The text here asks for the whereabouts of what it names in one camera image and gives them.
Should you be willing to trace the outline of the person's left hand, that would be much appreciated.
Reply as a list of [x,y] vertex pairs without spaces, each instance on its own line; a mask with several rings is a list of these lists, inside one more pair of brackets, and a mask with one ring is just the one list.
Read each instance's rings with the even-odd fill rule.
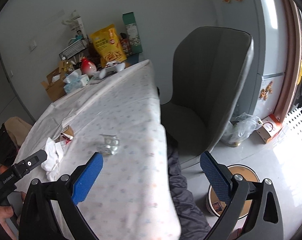
[[12,218],[14,209],[11,205],[0,206],[0,239],[18,239],[7,223],[7,219]]

